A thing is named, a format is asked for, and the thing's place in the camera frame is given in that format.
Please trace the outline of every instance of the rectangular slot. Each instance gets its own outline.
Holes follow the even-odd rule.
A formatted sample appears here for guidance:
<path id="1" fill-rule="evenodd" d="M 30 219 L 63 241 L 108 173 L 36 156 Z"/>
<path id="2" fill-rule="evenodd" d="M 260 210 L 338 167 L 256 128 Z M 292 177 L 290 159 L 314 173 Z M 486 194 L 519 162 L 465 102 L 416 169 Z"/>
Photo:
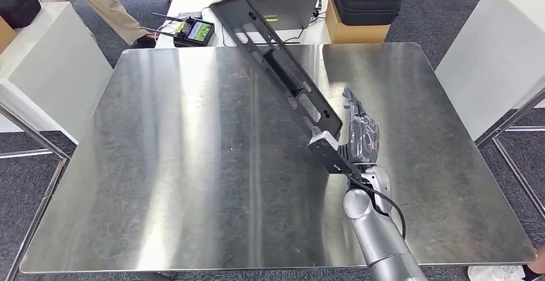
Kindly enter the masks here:
<path id="1" fill-rule="evenodd" d="M 306 94 L 302 93 L 299 96 L 299 102 L 301 102 L 301 105 L 305 108 L 305 110 L 307 110 L 308 115 L 312 117 L 314 122 L 320 121 L 320 112 L 316 109 L 316 107 L 314 107 L 314 104 L 312 104 Z"/>

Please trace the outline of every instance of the black cable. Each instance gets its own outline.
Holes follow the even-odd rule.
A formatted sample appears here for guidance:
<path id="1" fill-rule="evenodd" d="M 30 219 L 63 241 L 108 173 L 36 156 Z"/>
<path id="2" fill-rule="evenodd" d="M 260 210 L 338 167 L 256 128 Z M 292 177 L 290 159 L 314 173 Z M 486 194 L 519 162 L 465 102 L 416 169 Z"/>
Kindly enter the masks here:
<path id="1" fill-rule="evenodd" d="M 350 176 L 350 175 L 348 175 L 346 173 L 344 173 L 344 174 L 345 174 L 346 177 L 348 177 L 348 179 L 350 179 L 351 182 L 356 184 L 358 187 L 360 187 L 360 188 L 362 188 L 364 190 L 367 190 L 367 191 L 369 191 L 371 193 L 377 194 L 378 196 L 383 198 L 385 201 L 389 202 L 395 208 L 395 210 L 397 210 L 397 213 L 399 213 L 399 217 L 401 219 L 401 237 L 403 237 L 403 239 L 405 240 L 407 226 L 405 224 L 405 216 L 401 212 L 401 208 L 399 208 L 399 206 L 397 206 L 397 204 L 392 199 L 390 199 L 388 196 L 380 193 L 379 191 L 374 190 L 373 188 L 370 188 L 370 187 L 360 183 L 354 177 L 352 177 L 352 176 Z"/>
<path id="2" fill-rule="evenodd" d="M 309 25 L 316 22 L 318 19 L 325 19 L 325 17 L 323 17 L 323 16 L 316 17 L 315 19 L 310 21 Z"/>
<path id="3" fill-rule="evenodd" d="M 301 32 L 299 32 L 299 35 L 298 35 L 297 37 L 291 37 L 291 38 L 289 38 L 289 39 L 286 39 L 286 40 L 284 40 L 284 41 L 282 41 L 282 42 L 286 43 L 286 42 L 288 42 L 288 41 L 290 41 L 290 40 L 292 40 L 292 39 L 298 39 L 298 38 L 300 38 L 300 37 L 301 37 L 301 35 L 303 34 L 303 31 L 305 31 L 305 29 L 304 29 L 304 28 L 303 28 L 303 29 L 301 29 Z"/>

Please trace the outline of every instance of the robotic arm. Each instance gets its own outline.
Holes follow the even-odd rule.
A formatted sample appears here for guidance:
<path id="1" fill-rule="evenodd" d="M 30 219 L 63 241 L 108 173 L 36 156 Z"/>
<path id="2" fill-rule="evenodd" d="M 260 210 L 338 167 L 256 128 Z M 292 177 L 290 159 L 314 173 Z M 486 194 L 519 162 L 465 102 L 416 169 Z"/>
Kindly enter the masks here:
<path id="1" fill-rule="evenodd" d="M 254 70 L 276 87 L 281 103 L 309 135 L 308 149 L 329 173 L 347 176 L 344 211 L 352 220 L 374 279 L 427 280 L 409 251 L 404 234 L 399 233 L 389 215 L 393 207 L 389 177 L 376 164 L 379 127 L 360 101 L 348 88 L 344 89 L 344 108 L 350 112 L 349 141 L 340 145 L 337 140 L 343 125 L 341 119 L 250 1 L 225 0 L 210 8 Z M 255 45 L 246 31 L 257 31 L 267 45 Z"/>

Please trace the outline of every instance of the silver robot arm segment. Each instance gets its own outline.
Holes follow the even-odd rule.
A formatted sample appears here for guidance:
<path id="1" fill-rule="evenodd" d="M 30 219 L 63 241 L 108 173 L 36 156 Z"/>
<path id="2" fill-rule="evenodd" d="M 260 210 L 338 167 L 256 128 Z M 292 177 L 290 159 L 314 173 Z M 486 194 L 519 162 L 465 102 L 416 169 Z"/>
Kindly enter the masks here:
<path id="1" fill-rule="evenodd" d="M 334 162 L 333 168 L 342 172 L 353 168 L 343 163 L 341 156 L 333 158 L 333 150 L 342 148 L 327 131 L 312 137 L 309 149 L 320 158 Z M 358 181 L 391 198 L 388 173 L 373 165 L 361 173 L 352 174 Z M 344 212 L 350 218 L 365 262 L 374 280 L 426 281 L 397 226 L 389 216 L 392 205 L 376 194 L 369 194 L 349 183 L 344 195 Z"/>
<path id="2" fill-rule="evenodd" d="M 427 280 L 392 219 L 376 211 L 367 192 L 349 190 L 343 206 L 374 280 Z"/>

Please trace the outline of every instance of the metal table surface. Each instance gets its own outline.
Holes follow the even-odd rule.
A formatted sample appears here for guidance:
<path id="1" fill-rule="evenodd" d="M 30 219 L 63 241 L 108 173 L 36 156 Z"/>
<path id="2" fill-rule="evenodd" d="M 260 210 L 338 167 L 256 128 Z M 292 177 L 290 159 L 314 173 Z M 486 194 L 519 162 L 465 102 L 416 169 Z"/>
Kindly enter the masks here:
<path id="1" fill-rule="evenodd" d="M 290 49 L 338 113 L 348 86 L 378 121 L 419 264 L 535 257 L 417 44 Z M 346 178 L 274 94 L 235 48 L 126 51 L 21 271 L 364 265 Z"/>

